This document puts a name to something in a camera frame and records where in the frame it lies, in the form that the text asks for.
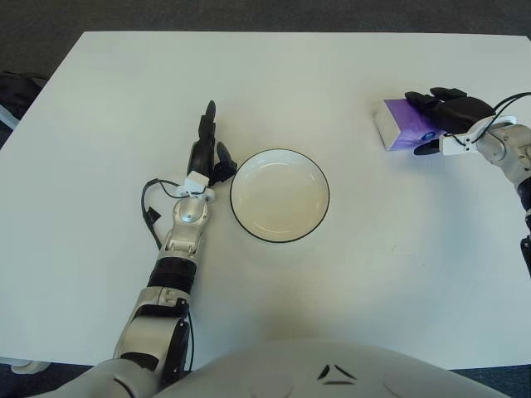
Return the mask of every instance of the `white table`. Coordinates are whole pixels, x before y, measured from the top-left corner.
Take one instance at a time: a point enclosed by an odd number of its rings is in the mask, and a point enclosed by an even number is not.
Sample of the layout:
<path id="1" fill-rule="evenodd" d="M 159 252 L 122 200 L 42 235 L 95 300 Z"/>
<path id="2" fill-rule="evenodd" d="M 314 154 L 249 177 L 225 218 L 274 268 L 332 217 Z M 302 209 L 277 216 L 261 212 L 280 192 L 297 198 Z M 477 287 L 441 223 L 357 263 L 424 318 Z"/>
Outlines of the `white table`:
<path id="1" fill-rule="evenodd" d="M 293 148 L 329 180 L 329 212 L 289 244 L 217 201 L 192 292 L 196 364 L 247 344 L 324 337 L 446 368 L 531 362 L 519 199 L 480 155 L 386 153 L 382 99 L 458 87 L 491 104 L 531 87 L 525 37 L 85 33 L 0 151 L 0 355 L 112 355 L 157 251 L 139 209 L 182 181 L 208 100 L 242 163 Z M 531 124 L 529 102 L 511 114 Z M 148 202 L 170 227 L 173 201 Z"/>

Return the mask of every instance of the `black joint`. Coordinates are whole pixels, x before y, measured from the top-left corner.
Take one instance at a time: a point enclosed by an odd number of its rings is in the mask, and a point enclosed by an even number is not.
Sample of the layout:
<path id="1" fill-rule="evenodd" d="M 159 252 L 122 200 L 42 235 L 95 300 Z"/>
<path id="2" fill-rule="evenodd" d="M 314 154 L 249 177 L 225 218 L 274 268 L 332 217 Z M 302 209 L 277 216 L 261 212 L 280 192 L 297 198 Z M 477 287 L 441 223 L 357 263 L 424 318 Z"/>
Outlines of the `black joint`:
<path id="1" fill-rule="evenodd" d="M 126 352 L 120 358 L 133 361 L 140 367 L 149 369 L 150 371 L 154 371 L 158 365 L 158 359 L 156 357 L 143 352 Z"/>
<path id="2" fill-rule="evenodd" d="M 518 188 L 516 188 L 516 192 L 520 196 L 522 206 L 528 211 L 531 208 L 531 177 L 523 180 L 520 185 L 518 185 Z"/>
<path id="3" fill-rule="evenodd" d="M 531 276 L 531 236 L 523 238 L 520 242 L 520 249 L 524 256 L 525 264 L 528 266 L 529 276 Z"/>
<path id="4" fill-rule="evenodd" d="M 162 286 L 182 290 L 190 294 L 197 266 L 190 260 L 179 257 L 158 259 L 149 277 L 149 286 Z"/>
<path id="5" fill-rule="evenodd" d="M 168 355 L 161 375 L 163 388 L 173 384 L 181 379 L 184 375 L 184 365 L 186 362 L 186 353 L 188 350 L 188 336 L 190 326 L 184 319 L 179 319 L 177 327 L 173 330 L 172 339 L 168 346 Z"/>

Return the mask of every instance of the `white bracket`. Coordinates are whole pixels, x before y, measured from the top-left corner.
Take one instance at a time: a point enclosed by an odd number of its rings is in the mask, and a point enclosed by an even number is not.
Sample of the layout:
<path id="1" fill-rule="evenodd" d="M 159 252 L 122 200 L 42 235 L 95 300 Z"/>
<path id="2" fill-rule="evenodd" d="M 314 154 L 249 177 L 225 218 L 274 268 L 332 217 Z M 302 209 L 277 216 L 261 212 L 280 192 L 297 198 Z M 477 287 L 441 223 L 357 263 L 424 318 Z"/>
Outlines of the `white bracket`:
<path id="1" fill-rule="evenodd" d="M 184 184 L 177 187 L 175 192 L 178 197 L 196 197 L 205 201 L 216 199 L 214 191 L 208 187 L 208 177 L 198 172 L 190 172 L 184 180 Z"/>
<path id="2" fill-rule="evenodd" d="M 462 153 L 473 153 L 478 152 L 478 149 L 474 143 L 475 139 L 483 132 L 485 127 L 490 123 L 494 116 L 489 116 L 482 120 L 477 121 L 470 129 L 464 133 L 456 135 L 464 145 L 461 145 L 457 140 L 452 136 L 441 135 L 439 141 L 439 149 L 441 153 L 445 156 L 447 155 L 460 155 Z M 515 116 L 499 116 L 496 119 L 496 124 L 500 123 L 509 123 L 516 124 Z"/>

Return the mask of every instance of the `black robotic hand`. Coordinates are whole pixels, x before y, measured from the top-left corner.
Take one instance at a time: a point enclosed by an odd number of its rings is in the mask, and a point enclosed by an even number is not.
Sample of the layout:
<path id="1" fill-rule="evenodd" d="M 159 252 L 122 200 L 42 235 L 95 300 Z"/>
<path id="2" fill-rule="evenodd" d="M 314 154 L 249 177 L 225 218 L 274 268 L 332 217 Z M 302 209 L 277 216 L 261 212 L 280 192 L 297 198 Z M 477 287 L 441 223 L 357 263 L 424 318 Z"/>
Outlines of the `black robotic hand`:
<path id="1" fill-rule="evenodd" d="M 431 95 L 414 91 L 406 93 L 407 102 L 427 116 L 432 123 L 448 134 L 466 133 L 478 120 L 495 114 L 494 108 L 481 99 L 468 97 L 464 91 L 435 87 Z M 439 140 L 434 139 L 415 148 L 416 155 L 428 155 L 439 152 Z"/>

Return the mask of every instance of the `black cable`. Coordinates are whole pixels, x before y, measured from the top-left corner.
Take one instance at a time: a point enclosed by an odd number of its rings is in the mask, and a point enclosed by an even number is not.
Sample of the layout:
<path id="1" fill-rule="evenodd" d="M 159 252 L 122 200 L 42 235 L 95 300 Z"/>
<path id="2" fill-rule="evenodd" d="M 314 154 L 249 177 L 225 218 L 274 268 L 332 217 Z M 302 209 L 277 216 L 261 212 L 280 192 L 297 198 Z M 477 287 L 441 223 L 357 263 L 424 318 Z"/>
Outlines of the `black cable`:
<path id="1" fill-rule="evenodd" d="M 481 132 L 480 135 L 478 135 L 478 137 L 472 141 L 471 143 L 477 143 L 480 139 L 483 138 L 483 136 L 485 134 L 487 134 L 487 131 L 490 129 L 490 127 L 494 124 L 494 122 L 496 121 L 496 119 L 504 112 L 505 109 L 507 109 L 508 106 L 510 106 L 513 102 L 516 102 L 518 101 L 520 98 L 523 98 L 523 97 L 527 97 L 528 95 L 531 95 L 531 93 L 520 93 L 520 94 L 516 94 L 516 95 L 511 95 L 510 97 L 507 97 L 506 99 L 504 99 L 503 101 L 501 101 L 499 104 L 496 105 L 496 107 L 498 107 L 500 104 L 505 104 L 505 106 L 492 118 L 492 120 L 490 120 L 490 123 L 487 124 L 487 127 L 485 127 L 483 129 L 483 131 Z"/>
<path id="2" fill-rule="evenodd" d="M 460 139 L 456 137 L 455 134 L 452 133 L 445 133 L 443 134 L 445 137 L 452 137 L 461 147 L 465 147 L 465 143 L 463 143 Z"/>
<path id="3" fill-rule="evenodd" d="M 531 95 L 531 92 L 523 92 L 523 93 L 519 93 L 519 94 L 515 94 L 515 95 L 511 95 L 510 97 L 507 97 L 506 99 L 503 99 L 501 100 L 495 107 L 494 107 L 494 111 L 496 111 L 501 105 L 505 104 L 507 101 L 511 101 L 512 99 L 514 98 L 522 98 L 522 97 L 526 97 L 528 95 Z"/>
<path id="4" fill-rule="evenodd" d="M 144 219 L 144 222 L 146 226 L 148 227 L 149 232 L 151 232 L 152 237 L 155 239 L 155 243 L 157 244 L 157 247 L 160 249 L 162 247 L 162 243 L 160 242 L 160 239 L 158 238 L 157 233 L 155 232 L 155 229 L 153 227 L 153 222 L 149 219 L 149 212 L 146 210 L 145 203 L 144 203 L 146 192 L 148 191 L 150 187 L 156 184 L 160 184 L 160 186 L 164 190 L 164 193 L 173 199 L 182 199 L 183 197 L 176 197 L 168 192 L 164 184 L 169 184 L 174 187 L 179 187 L 179 184 L 173 181 L 169 181 L 169 180 L 160 180 L 158 178 L 154 178 L 153 180 L 149 180 L 148 182 L 146 182 L 146 184 L 144 185 L 144 189 L 142 189 L 142 196 L 140 197 L 140 209 L 142 210 L 142 218 Z"/>
<path id="5" fill-rule="evenodd" d="M 506 104 L 508 103 L 507 105 L 505 105 L 495 116 L 492 120 L 490 120 L 490 123 L 487 124 L 487 127 L 484 128 L 484 130 L 481 132 L 481 134 L 474 140 L 472 141 L 471 143 L 477 143 L 486 133 L 487 133 L 487 130 L 490 129 L 490 127 L 494 124 L 494 122 L 496 121 L 496 119 L 502 114 L 502 112 L 509 106 L 511 105 L 514 101 L 517 101 L 519 100 L 520 98 L 523 98 L 523 97 L 527 97 L 528 95 L 531 95 L 531 92 L 523 92 L 523 93 L 519 93 L 519 94 L 515 94 L 515 95 L 511 95 L 510 97 L 507 97 L 506 99 L 503 99 L 501 100 L 495 107 L 494 107 L 494 111 L 496 111 L 501 105 L 503 104 Z M 452 137 L 461 147 L 465 147 L 465 143 L 463 143 L 460 139 L 457 138 L 457 136 L 455 134 L 452 134 L 452 133 L 445 133 L 443 134 L 445 137 Z"/>
<path id="6" fill-rule="evenodd" d="M 153 239 L 155 239 L 155 243 L 157 244 L 158 249 L 162 247 L 162 244 L 160 243 L 160 239 L 157 236 L 157 233 L 155 232 L 155 229 L 153 228 L 153 222 L 149 219 L 149 213 L 146 211 L 146 207 L 144 205 L 144 199 L 146 196 L 146 192 L 150 187 L 153 185 L 158 184 L 158 178 L 155 178 L 153 180 L 150 180 L 145 183 L 144 188 L 142 189 L 142 196 L 140 197 L 140 209 L 142 210 L 142 218 L 144 219 L 144 222 L 146 226 L 148 227 L 149 232 L 151 232 L 151 235 Z"/>
<path id="7" fill-rule="evenodd" d="M 192 371 L 192 365 L 193 365 L 193 354 L 196 351 L 196 342 L 193 338 L 193 325 L 192 325 L 192 317 L 190 316 L 190 310 L 188 310 L 188 321 L 190 322 L 190 337 L 192 338 L 192 353 L 190 354 L 190 365 L 188 365 L 188 371 Z"/>

